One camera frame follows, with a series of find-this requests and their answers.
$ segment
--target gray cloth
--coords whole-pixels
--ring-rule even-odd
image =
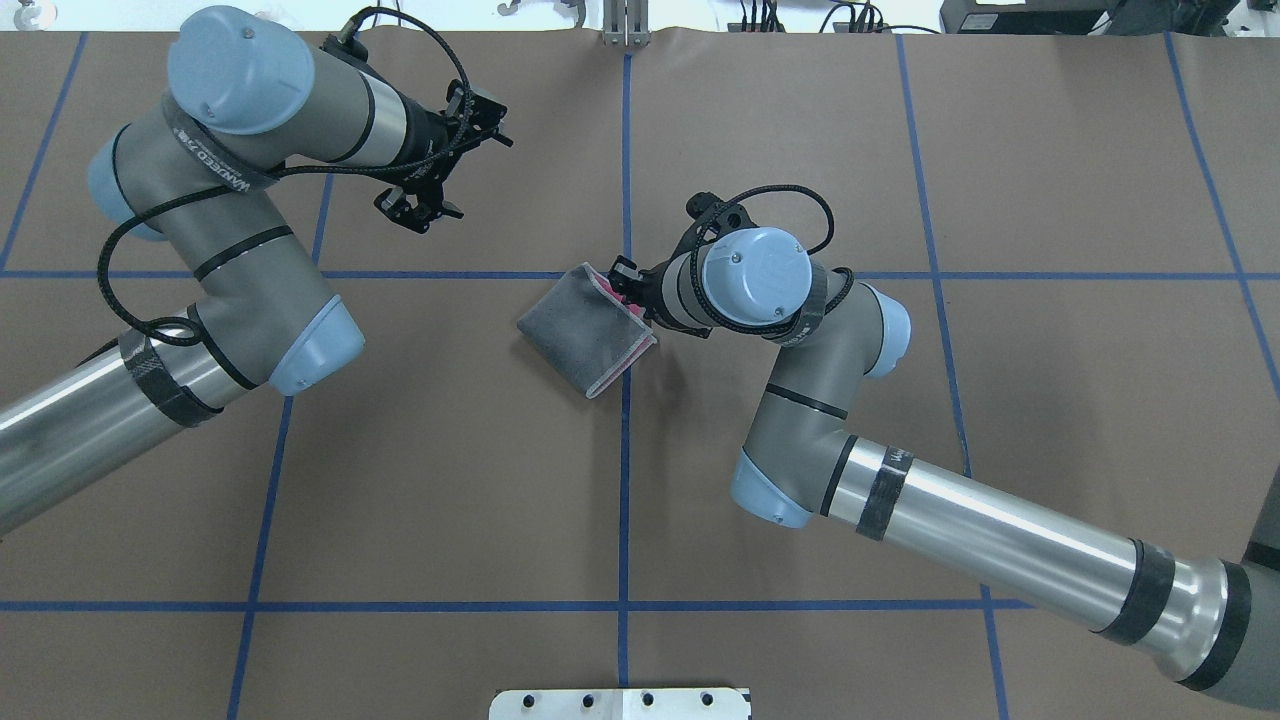
[[[564,273],[516,327],[589,398],[657,342],[644,320],[586,263]]]

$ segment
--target light blue cap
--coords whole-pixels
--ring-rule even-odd
[[[169,46],[169,90],[219,132],[257,135],[289,120],[311,95],[315,59],[289,28],[215,5],[182,23]]]
[[[911,315],[897,300],[867,283],[863,284],[876,295],[876,301],[879,302],[884,331],[879,359],[876,360],[876,365],[870,370],[867,370],[867,377],[883,378],[892,373],[893,368],[897,368],[897,361],[906,355],[906,347],[911,345]]]
[[[93,155],[93,159],[88,161],[88,173],[86,182],[88,183],[88,193],[97,204],[97,209],[102,211],[109,220],[115,224],[120,224],[131,218],[133,218],[133,209],[124,200],[124,193],[120,192],[120,181],[115,177],[115,137],[106,141],[106,145]],[[129,231],[129,234],[141,237],[145,240],[157,240],[163,241],[164,236],[156,232],[151,225],[142,223]]]
[[[751,462],[746,451],[737,459],[730,495],[742,510],[783,528],[803,528],[813,512],[800,507]]]
[[[268,382],[280,395],[297,395],[355,360],[364,348],[365,333],[356,327],[342,297],[334,295],[293,341]]]
[[[781,323],[804,305],[813,270],[791,233],[742,228],[710,246],[701,279],[707,299],[724,316],[759,327]]]

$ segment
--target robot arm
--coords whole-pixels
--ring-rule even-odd
[[[708,222],[696,199],[691,231]],[[783,266],[794,238],[756,228],[741,206],[710,202],[736,224],[713,227],[719,237],[705,252],[681,254],[682,242],[676,258],[653,270],[620,258],[614,288],[659,324],[701,337],[723,316],[732,315],[735,329],[771,322],[765,310],[774,304],[803,313],[796,299],[812,290],[809,278]],[[719,272],[716,259],[726,256],[742,272]],[[695,273],[689,263],[699,264]],[[687,282],[692,274],[703,281],[696,292]],[[840,277],[829,273],[827,281],[824,297],[833,299]],[[786,283],[790,290],[780,287]],[[1280,473],[1240,564],[1178,559],[849,434],[845,420],[861,378],[892,370],[909,337],[901,305],[856,283],[833,309],[828,302],[820,325],[790,346],[782,342],[739,459],[733,500],[788,528],[815,512],[842,520],[1133,646],[1189,689],[1280,710]]]
[[[259,384],[292,396],[361,352],[360,328],[265,187],[298,172],[372,174],[393,184],[375,206],[397,224],[425,232],[461,217],[443,182],[484,140],[509,145],[506,108],[472,92],[465,73],[442,113],[402,95],[355,40],[372,12],[323,49],[228,6],[183,23],[169,91],[102,147],[88,181],[110,219],[143,218],[133,233],[168,241],[206,295],[174,319],[132,318],[110,291],[113,233],[99,281],[133,329],[0,410],[0,534]],[[284,169],[292,155],[324,165]],[[202,199],[183,202],[191,193]],[[165,205],[175,206],[150,217]]]

